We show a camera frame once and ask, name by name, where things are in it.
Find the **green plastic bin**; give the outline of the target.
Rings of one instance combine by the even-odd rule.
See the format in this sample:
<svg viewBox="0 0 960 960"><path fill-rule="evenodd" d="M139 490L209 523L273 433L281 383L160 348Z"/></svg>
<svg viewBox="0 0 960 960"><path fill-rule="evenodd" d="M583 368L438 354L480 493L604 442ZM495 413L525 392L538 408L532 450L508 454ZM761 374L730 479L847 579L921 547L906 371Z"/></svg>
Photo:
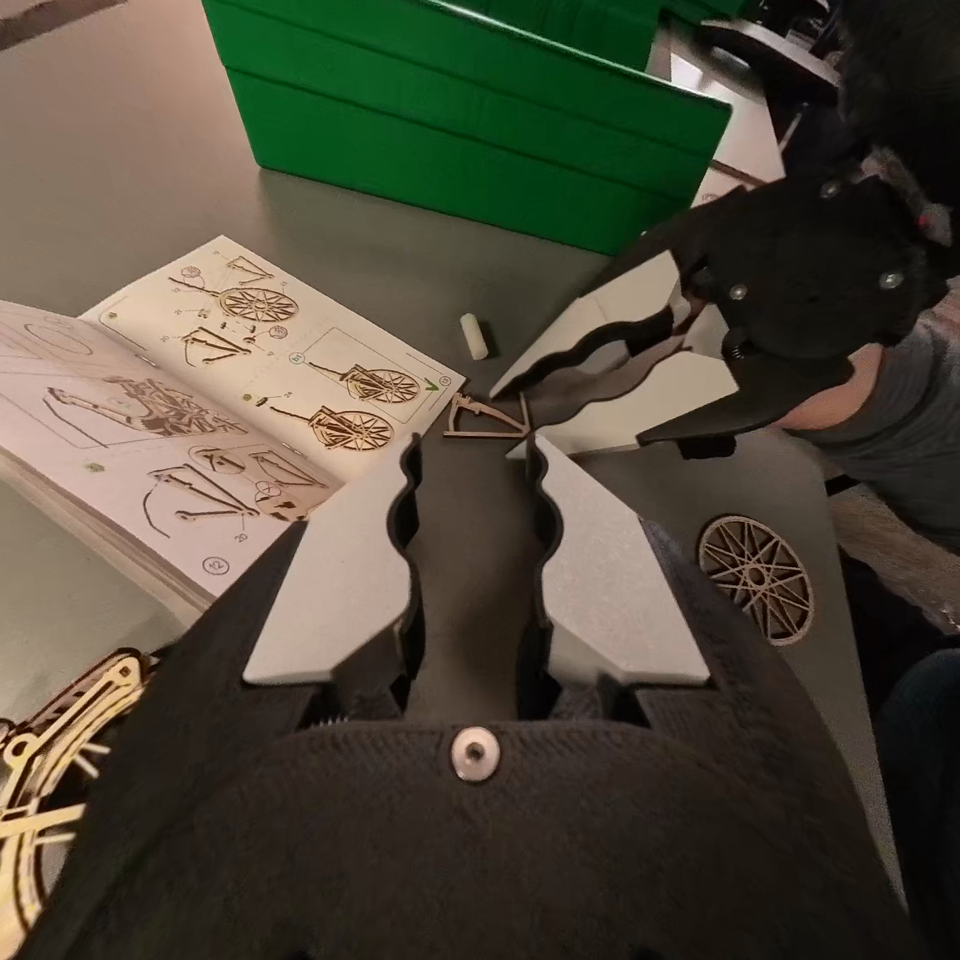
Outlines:
<svg viewBox="0 0 960 960"><path fill-rule="evenodd" d="M612 256L687 210L726 102L446 2L202 2L266 170Z"/></svg>

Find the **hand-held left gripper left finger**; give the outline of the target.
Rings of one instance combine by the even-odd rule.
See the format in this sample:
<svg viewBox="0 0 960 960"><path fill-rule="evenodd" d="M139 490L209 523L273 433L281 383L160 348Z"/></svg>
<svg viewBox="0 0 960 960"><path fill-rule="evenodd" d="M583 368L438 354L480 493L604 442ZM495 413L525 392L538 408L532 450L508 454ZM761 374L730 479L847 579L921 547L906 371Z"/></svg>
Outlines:
<svg viewBox="0 0 960 960"><path fill-rule="evenodd" d="M422 438L382 452L305 523L242 674L254 687L408 694L426 651L419 575Z"/></svg>

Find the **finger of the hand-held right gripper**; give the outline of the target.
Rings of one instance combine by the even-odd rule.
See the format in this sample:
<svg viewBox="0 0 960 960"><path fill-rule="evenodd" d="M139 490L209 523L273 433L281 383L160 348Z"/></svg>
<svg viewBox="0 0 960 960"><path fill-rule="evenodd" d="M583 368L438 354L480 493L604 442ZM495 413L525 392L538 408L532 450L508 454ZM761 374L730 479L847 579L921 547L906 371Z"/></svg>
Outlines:
<svg viewBox="0 0 960 960"><path fill-rule="evenodd" d="M681 346L606 346L521 390L534 432L568 456L638 448L637 436L738 391L727 364Z"/></svg>
<svg viewBox="0 0 960 960"><path fill-rule="evenodd" d="M666 339L686 317L681 271L666 250L575 298L508 367L489 397L527 390L610 343L644 350Z"/></svg>

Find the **person's right forearm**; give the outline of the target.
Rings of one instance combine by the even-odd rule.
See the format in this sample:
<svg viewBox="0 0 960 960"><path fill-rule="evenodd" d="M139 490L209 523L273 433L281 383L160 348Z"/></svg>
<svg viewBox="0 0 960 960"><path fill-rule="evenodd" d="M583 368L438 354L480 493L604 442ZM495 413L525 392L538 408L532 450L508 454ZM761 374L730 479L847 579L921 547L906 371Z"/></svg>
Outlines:
<svg viewBox="0 0 960 960"><path fill-rule="evenodd" d="M851 357L853 377L776 426L866 484L911 530L959 552L958 331L922 315L895 346Z"/></svg>

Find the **paper instruction booklet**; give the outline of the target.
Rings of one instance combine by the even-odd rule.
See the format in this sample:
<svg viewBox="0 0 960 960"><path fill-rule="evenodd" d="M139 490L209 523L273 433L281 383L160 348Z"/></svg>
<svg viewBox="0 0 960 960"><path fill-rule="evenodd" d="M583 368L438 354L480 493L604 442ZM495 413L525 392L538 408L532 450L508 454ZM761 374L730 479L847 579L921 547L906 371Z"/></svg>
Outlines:
<svg viewBox="0 0 960 960"><path fill-rule="evenodd" d="M466 381L219 236L78 317L2 301L2 477L198 609Z"/></svg>

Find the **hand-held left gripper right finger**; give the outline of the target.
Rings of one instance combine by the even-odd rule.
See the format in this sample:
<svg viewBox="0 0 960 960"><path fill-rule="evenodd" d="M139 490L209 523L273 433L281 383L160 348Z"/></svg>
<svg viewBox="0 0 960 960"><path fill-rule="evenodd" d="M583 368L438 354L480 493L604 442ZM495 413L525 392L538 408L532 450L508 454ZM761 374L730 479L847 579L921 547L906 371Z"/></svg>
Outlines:
<svg viewBox="0 0 960 960"><path fill-rule="evenodd" d="M527 462L548 522L538 574L547 676L704 687L710 669L640 517L540 435Z"/></svg>

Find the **wooden spoked wheel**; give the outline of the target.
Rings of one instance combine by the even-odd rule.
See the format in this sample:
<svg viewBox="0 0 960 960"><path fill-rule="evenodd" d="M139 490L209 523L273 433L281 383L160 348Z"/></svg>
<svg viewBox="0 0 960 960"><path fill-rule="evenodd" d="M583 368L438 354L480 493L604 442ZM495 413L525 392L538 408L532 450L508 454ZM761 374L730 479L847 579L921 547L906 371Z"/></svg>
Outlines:
<svg viewBox="0 0 960 960"><path fill-rule="evenodd" d="M816 612L810 572L773 528L747 515L717 516L702 528L696 557L703 574L773 646L807 636Z"/></svg>

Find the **wooden bicycle model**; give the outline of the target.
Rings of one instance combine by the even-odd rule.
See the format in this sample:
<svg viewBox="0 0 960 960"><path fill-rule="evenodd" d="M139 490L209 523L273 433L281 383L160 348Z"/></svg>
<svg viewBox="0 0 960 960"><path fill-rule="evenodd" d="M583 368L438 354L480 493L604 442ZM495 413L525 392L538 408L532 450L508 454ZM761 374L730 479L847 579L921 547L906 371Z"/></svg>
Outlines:
<svg viewBox="0 0 960 960"><path fill-rule="evenodd" d="M121 649L28 719L2 719L1 957L14 958L48 905L90 790L159 659Z"/></svg>

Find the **wooden triangular frame part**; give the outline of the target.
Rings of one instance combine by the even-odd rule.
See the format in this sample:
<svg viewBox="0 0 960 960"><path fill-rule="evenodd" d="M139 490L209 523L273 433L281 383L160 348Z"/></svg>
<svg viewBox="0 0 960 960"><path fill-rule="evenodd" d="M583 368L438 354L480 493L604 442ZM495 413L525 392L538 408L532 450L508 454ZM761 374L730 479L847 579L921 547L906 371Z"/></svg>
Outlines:
<svg viewBox="0 0 960 960"><path fill-rule="evenodd" d="M524 441L531 432L531 416L526 396L519 394L522 419L520 421L509 414L483 403L467 394L457 391L453 394L449 407L446 429L442 436L446 439ZM464 413L480 419L489 419L507 427L506 430L468 430L459 426L460 416Z"/></svg>

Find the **person's leg in jeans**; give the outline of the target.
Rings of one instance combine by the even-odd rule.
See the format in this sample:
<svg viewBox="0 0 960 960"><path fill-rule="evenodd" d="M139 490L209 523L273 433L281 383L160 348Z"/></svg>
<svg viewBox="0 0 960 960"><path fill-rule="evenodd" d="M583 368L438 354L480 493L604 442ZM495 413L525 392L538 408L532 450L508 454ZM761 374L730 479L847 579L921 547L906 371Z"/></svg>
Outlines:
<svg viewBox="0 0 960 960"><path fill-rule="evenodd" d="M959 652L941 650L896 684L876 719L911 924L925 958L959 957Z"/></svg>

